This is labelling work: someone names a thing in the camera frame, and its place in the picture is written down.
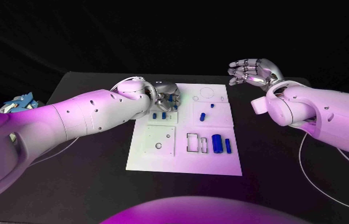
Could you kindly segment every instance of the blue battery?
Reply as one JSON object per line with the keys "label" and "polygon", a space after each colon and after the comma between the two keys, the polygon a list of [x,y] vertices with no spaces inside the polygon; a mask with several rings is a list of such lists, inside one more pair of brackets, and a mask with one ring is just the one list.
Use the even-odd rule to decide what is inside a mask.
{"label": "blue battery", "polygon": [[223,137],[220,134],[213,136],[213,144],[214,144],[214,153],[224,152],[224,145],[223,145]]}
{"label": "blue battery", "polygon": [[201,121],[204,121],[205,120],[205,113],[202,113],[202,115],[201,115]]}
{"label": "blue battery", "polygon": [[226,139],[227,153],[231,153],[231,142],[230,139]]}

